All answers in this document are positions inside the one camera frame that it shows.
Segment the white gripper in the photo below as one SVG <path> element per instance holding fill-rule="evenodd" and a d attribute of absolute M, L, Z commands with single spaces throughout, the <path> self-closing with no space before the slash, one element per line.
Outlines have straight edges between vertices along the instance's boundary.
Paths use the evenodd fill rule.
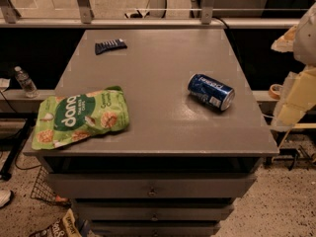
<path fill-rule="evenodd" d="M 316 66 L 316 3 L 304 14 L 298 26 L 292 26 L 274 41 L 271 49 L 293 52 L 296 60 Z M 289 72 L 274 109 L 272 126 L 294 126 L 315 106 L 316 67 L 305 67 L 299 73 Z"/>

